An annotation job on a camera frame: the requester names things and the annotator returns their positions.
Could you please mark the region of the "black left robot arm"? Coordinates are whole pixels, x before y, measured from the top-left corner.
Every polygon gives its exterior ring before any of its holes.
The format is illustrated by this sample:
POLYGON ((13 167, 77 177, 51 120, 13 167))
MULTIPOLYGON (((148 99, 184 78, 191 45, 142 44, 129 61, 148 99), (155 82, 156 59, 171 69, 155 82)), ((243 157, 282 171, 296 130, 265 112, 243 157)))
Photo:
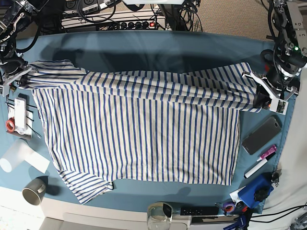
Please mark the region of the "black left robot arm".
POLYGON ((251 71, 249 64, 218 67, 190 74, 163 71, 93 72, 69 60, 36 61, 23 75, 20 89, 30 90, 41 115, 76 114, 141 115, 167 117, 204 115, 229 111, 259 112, 256 99, 265 90, 266 103, 278 104, 283 113, 287 101, 276 96, 307 64, 298 47, 278 44, 264 50, 272 56, 268 76, 251 71))

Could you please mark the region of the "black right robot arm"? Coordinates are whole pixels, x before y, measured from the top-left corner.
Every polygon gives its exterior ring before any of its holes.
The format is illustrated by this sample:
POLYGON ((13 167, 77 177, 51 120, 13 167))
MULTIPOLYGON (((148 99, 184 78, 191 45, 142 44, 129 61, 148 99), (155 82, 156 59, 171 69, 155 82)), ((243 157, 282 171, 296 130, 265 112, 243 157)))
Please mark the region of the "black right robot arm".
POLYGON ((33 70, 22 54, 34 46, 41 27, 27 48, 17 49, 16 37, 32 23, 46 3, 46 0, 14 0, 0 20, 0 94, 3 97, 9 94, 14 81, 33 70))

